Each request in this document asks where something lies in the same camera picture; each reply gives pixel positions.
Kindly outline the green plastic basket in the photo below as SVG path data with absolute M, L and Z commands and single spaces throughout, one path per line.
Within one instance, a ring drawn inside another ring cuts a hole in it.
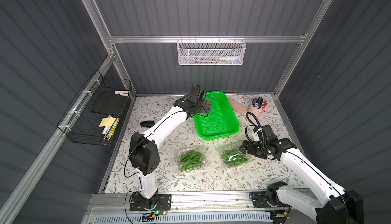
M 198 135 L 205 140 L 213 140 L 236 134 L 240 126 L 226 94 L 208 92 L 206 100 L 210 102 L 210 112 L 194 116 Z

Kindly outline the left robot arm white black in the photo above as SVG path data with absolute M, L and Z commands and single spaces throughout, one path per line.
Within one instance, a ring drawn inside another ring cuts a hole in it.
M 135 132 L 131 136 L 128 160 L 138 174 L 140 195 L 147 200 L 153 199 L 157 193 L 154 171 L 160 163 L 159 148 L 166 137 L 188 118 L 210 112 L 206 101 L 207 92 L 194 85 L 189 94 L 177 99 L 169 112 L 154 126 L 145 132 Z

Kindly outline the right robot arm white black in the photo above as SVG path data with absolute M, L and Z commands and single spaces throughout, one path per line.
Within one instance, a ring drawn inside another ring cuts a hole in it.
M 289 139 L 278 139 L 269 125 L 255 125 L 253 135 L 247 136 L 242 151 L 262 159 L 278 160 L 294 172 L 311 192 L 310 197 L 284 181 L 270 184 L 264 201 L 270 207 L 288 205 L 310 217 L 318 224 L 362 224 L 364 203 L 354 190 L 346 191 L 316 168 Z

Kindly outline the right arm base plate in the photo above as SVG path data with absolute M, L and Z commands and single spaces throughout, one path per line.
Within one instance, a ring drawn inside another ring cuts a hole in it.
M 249 198 L 251 199 L 254 208 L 290 208 L 289 205 L 279 201 L 276 194 L 268 190 L 250 192 Z

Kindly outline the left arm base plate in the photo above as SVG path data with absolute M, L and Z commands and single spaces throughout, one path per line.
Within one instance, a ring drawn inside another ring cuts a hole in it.
M 129 199 L 129 211 L 170 210 L 171 194 L 155 194 L 151 199 L 143 197 L 139 192 L 133 193 Z

